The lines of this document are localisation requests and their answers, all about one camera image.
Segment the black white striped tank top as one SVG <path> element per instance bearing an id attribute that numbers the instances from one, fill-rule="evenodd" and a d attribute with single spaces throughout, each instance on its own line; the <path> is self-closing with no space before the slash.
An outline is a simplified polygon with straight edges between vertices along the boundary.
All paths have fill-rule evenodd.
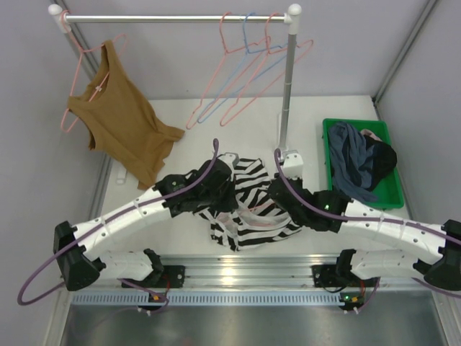
<path id="1" fill-rule="evenodd" d="M 248 207 L 265 202 L 274 202 L 267 190 L 270 185 L 268 171 L 261 159 L 240 159 L 234 169 L 236 181 L 236 200 Z M 299 233 L 302 227 L 290 221 L 281 228 L 226 227 L 215 219 L 218 212 L 204 209 L 197 215 L 210 224 L 210 238 L 217 244 L 234 252 L 250 249 L 262 244 L 283 241 Z"/>

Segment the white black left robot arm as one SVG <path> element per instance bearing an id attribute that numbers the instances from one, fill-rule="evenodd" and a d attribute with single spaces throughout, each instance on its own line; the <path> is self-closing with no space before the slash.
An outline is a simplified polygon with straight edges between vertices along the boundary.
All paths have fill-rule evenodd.
<path id="1" fill-rule="evenodd" d="M 222 154 L 186 174 L 169 174 L 141 196 L 103 216 L 55 227 L 53 252 L 69 291 L 98 280 L 125 279 L 147 286 L 159 284 L 164 267 L 152 249 L 116 252 L 136 232 L 183 213 L 204 209 L 231 212 L 236 200 L 236 154 Z"/>

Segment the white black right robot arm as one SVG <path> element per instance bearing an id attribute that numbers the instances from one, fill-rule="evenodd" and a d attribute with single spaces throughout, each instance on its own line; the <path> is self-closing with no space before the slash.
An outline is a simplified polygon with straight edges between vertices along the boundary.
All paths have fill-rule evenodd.
<path id="1" fill-rule="evenodd" d="M 387 250 L 344 249 L 336 260 L 343 285 L 380 277 L 411 278 L 434 290 L 460 292 L 460 222 L 442 225 L 395 218 L 337 192 L 311 193 L 300 180 L 275 175 L 269 196 L 295 224 L 365 238 Z"/>

